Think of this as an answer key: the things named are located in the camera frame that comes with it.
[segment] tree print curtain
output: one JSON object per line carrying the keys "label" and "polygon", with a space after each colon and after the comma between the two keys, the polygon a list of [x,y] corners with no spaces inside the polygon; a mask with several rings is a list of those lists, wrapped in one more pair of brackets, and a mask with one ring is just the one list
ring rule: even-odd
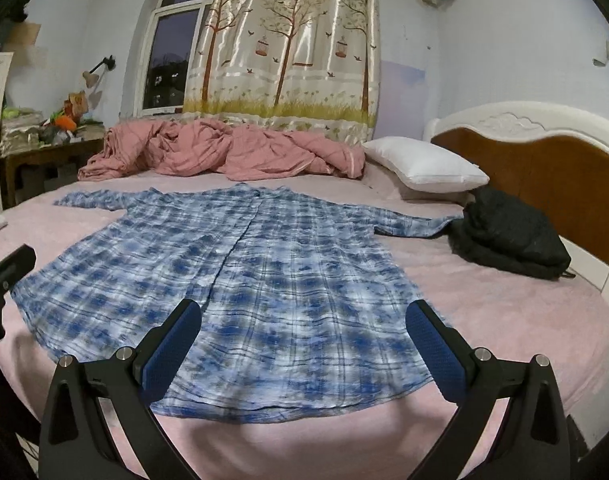
{"label": "tree print curtain", "polygon": [[373,134],[377,0],[214,0],[187,78],[184,111],[277,130]]}

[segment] mattress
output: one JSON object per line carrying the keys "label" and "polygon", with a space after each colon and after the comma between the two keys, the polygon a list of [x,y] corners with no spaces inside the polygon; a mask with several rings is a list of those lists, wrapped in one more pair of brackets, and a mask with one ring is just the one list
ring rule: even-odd
{"label": "mattress", "polygon": [[[155,187],[163,192],[197,192],[233,184],[220,174],[181,178],[154,173],[78,182],[5,211],[9,226],[0,231],[0,260],[26,243],[36,250],[39,269],[123,214],[52,205],[72,190]],[[304,175],[251,184],[288,186],[331,202],[363,203],[415,216],[438,217],[461,210],[448,203],[385,200],[358,181],[330,176]],[[509,360],[528,361],[536,353],[546,354],[566,412],[600,383],[609,348],[609,307],[599,291],[581,277],[545,282],[480,267],[452,254],[446,237],[379,238],[471,346],[486,346],[497,357]],[[18,397],[40,418],[56,365],[35,342],[9,295],[3,323],[7,335],[0,341],[0,368]],[[465,471],[486,456],[506,405],[506,400],[497,402]],[[126,465],[144,475],[110,403],[105,408]],[[397,480],[413,471],[454,412],[455,405],[446,402],[430,383],[404,398],[346,415],[242,425],[168,416],[158,416],[158,420],[204,480]]]}

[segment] window frame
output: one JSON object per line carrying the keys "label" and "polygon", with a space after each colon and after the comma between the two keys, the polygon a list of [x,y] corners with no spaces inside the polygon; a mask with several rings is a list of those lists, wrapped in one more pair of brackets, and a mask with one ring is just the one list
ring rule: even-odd
{"label": "window frame", "polygon": [[149,69],[149,61],[151,59],[153,40],[155,37],[155,31],[158,28],[158,21],[164,16],[170,16],[172,14],[178,14],[186,12],[187,10],[199,9],[198,18],[196,20],[196,28],[193,32],[193,39],[191,41],[191,50],[188,59],[188,69],[190,70],[193,66],[194,57],[196,54],[196,48],[198,47],[198,41],[200,40],[200,24],[204,14],[204,7],[211,5],[214,0],[189,0],[178,4],[172,4],[162,7],[163,0],[158,0],[158,3],[153,9],[149,22],[144,33],[142,40],[142,47],[140,48],[140,58],[138,63],[138,70],[136,76],[136,98],[134,102],[134,117],[147,117],[155,114],[173,114],[177,108],[182,106],[163,106],[157,108],[143,108],[144,105],[144,89],[146,87],[146,78]]}

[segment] headboard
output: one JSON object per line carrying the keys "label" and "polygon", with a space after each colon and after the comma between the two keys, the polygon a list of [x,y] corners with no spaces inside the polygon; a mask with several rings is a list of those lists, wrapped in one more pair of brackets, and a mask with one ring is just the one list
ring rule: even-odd
{"label": "headboard", "polygon": [[543,210],[575,272],[609,303],[609,121],[549,103],[470,108],[425,128],[425,140],[485,171],[490,184]]}

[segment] birdcage print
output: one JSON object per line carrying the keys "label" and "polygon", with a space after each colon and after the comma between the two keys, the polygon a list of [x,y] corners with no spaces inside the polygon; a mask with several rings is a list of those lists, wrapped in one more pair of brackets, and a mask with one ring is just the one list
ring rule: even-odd
{"label": "birdcage print", "polygon": [[347,43],[344,36],[335,44],[335,55],[338,57],[347,57]]}
{"label": "birdcage print", "polygon": [[259,40],[258,44],[256,45],[256,54],[258,54],[258,56],[266,56],[267,50],[268,50],[267,37],[263,36],[262,39]]}

